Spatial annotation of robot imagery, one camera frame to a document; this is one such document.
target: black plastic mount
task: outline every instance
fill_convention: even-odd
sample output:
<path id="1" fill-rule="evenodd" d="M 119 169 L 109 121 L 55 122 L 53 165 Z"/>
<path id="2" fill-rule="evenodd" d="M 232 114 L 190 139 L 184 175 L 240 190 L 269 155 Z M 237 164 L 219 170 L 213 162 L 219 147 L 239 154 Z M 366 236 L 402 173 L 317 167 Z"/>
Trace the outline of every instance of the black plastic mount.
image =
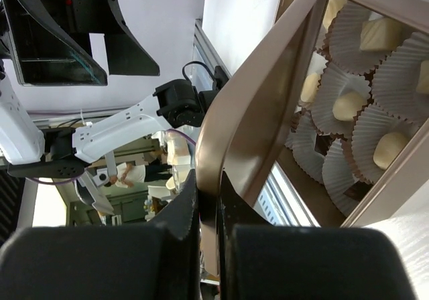
<path id="1" fill-rule="evenodd" d="M 1 57 L 14 61 L 21 84 L 106 85 L 106 72 L 92 58 L 90 33 L 105 35 L 111 74 L 160 74 L 127 27 L 118 0 L 2 2 L 0 19 L 7 17 L 8 30 L 0 31 Z"/>
<path id="2" fill-rule="evenodd" d="M 227 82 L 229 81 L 229 77 L 227 73 L 222 69 L 221 66 L 214 67 L 213 76 L 214 76 L 213 85 L 212 85 L 213 90 L 222 89 L 224 85 L 226 85 Z"/>
<path id="3" fill-rule="evenodd" d="M 155 89 L 163 116 L 173 128 L 183 125 L 200 127 L 208 108 L 218 94 L 218 90 L 197 92 L 191 81 L 176 79 Z"/>
<path id="4" fill-rule="evenodd" d="M 191 171 L 179 196 L 147 224 L 20 231 L 0 249 L 0 294 L 199 299 L 198 215 L 204 221 L 209 200 Z M 395 248 L 379 232 L 270 226 L 226 173 L 214 202 L 222 300 L 415 299 Z"/>
<path id="5" fill-rule="evenodd" d="M 74 128 L 43 129 L 45 136 L 45 154 L 37 163 L 24 165 L 9 164 L 7 172 L 13 177 L 43 177 L 68 179 L 82 175 L 88 164 L 74 156 L 72 135 Z"/>

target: black bracket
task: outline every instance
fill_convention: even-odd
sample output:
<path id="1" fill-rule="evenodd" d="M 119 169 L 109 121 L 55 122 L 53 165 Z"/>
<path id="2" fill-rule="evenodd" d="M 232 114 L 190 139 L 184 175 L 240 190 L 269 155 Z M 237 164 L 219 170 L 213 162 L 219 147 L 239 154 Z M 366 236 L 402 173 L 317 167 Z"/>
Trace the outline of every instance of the black bracket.
<path id="1" fill-rule="evenodd" d="M 201 126 L 205 111 L 190 81 L 177 79 L 167 82 L 155 89 L 154 97 L 160 104 L 156 114 L 163 116 L 173 128 Z"/>
<path id="2" fill-rule="evenodd" d="M 212 89 L 213 90 L 220 90 L 224 87 L 224 85 L 227 84 L 229 81 L 229 77 L 227 73 L 223 70 L 221 66 L 214 67 L 214 80 Z"/>
<path id="3" fill-rule="evenodd" d="M 7 17 L 8 31 L 0 38 L 1 57 L 14 61 L 21 84 L 107 85 L 106 72 L 92 57 L 89 33 L 105 34 L 112 74 L 160 73 L 126 26 L 117 0 L 2 2 L 0 19 Z"/>
<path id="4" fill-rule="evenodd" d="M 45 153 L 49 154 L 37 163 L 24 165 L 9 164 L 7 172 L 13 177 L 44 177 L 68 179 L 78 177 L 85 172 L 88 164 L 74 156 L 72 147 L 73 128 L 43 129 Z"/>

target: robotic arm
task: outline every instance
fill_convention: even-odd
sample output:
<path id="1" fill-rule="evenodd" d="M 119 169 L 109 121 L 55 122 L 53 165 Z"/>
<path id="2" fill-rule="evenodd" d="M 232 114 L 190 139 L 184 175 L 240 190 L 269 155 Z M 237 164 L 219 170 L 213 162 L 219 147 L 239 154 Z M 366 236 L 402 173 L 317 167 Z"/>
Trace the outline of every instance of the robotic arm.
<path id="1" fill-rule="evenodd" d="M 95 3 L 99 6 L 86 6 Z M 86 10 L 79 11 L 84 4 Z M 65 17 L 57 15 L 59 8 L 64 8 L 61 13 Z M 158 65 L 121 22 L 125 21 L 117 0 L 2 0 L 0 59 L 13 60 L 21 84 L 106 85 L 106 73 L 90 56 L 90 44 L 76 38 L 76 34 L 81 37 L 103 33 L 110 72 L 158 75 Z M 31 34 L 33 43 L 23 43 L 27 38 L 17 31 Z M 45 54 L 46 47 L 58 52 Z M 24 48 L 29 53 L 18 51 Z M 28 56 L 34 57 L 31 64 Z M 129 64 L 124 66 L 116 57 L 127 58 Z M 116 172 L 113 150 L 156 131 L 182 125 L 199 127 L 211 102 L 227 82 L 225 74 L 217 68 L 214 75 L 209 72 L 213 90 L 198 93 L 183 70 L 185 79 L 168 82 L 156 88 L 154 96 L 91 126 L 39 130 L 19 102 L 1 65 L 0 149 L 9 162 L 9 175 L 78 178 L 76 192 L 81 200 L 111 214 L 113 208 L 98 188 Z M 86 168 L 102 156 L 111 161 L 110 167 L 93 177 Z"/>

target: black cable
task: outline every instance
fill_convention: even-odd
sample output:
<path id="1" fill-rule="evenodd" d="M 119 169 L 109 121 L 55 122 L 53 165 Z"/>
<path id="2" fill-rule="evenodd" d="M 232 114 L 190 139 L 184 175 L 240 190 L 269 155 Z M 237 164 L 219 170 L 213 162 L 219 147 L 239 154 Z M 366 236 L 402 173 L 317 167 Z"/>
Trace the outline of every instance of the black cable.
<path id="1" fill-rule="evenodd" d="M 65 124 L 71 123 L 69 124 L 69 127 L 73 126 L 74 124 L 76 124 L 78 121 L 80 121 L 80 119 L 72 119 L 71 121 L 64 121 L 63 123 L 60 123 L 57 127 L 55 128 L 60 128 L 61 126 L 64 126 Z"/>
<path id="2" fill-rule="evenodd" d="M 182 74 L 183 74 L 183 77 L 187 80 L 187 81 L 190 81 L 190 78 L 188 77 L 188 75 L 186 75 L 186 73 L 185 73 L 185 68 L 187 67 L 187 66 L 190 66 L 190 65 L 192 65 L 192 64 L 199 64 L 200 66 L 202 66 L 206 71 L 207 71 L 207 73 L 208 73 L 208 75 L 210 76 L 210 78 L 212 78 L 212 80 L 213 81 L 215 81 L 215 76 L 212 74 L 212 72 L 210 71 L 210 68 L 204 63 L 204 62 L 201 62 L 201 61 L 191 61 L 191 62 L 188 62 L 187 64 L 185 64 L 184 66 L 183 66 L 183 68 L 182 68 Z"/>

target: white shirt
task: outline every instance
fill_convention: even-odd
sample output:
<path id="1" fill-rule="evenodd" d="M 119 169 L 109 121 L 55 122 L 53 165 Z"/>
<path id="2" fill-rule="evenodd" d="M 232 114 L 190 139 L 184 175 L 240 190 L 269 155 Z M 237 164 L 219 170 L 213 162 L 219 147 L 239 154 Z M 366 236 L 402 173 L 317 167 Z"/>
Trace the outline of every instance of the white shirt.
<path id="1" fill-rule="evenodd" d="M 121 165 L 118 165 L 118 180 L 116 181 L 116 186 L 120 188 L 128 188 L 128 186 L 124 183 L 121 183 L 119 180 L 121 179 L 122 175 L 125 173 L 125 170 L 127 169 L 127 163 L 122 163 Z M 139 166 L 133 166 L 131 168 L 131 171 L 127 174 L 126 180 L 132 181 L 133 183 L 144 183 L 146 177 L 146 166 L 145 165 L 139 165 Z"/>

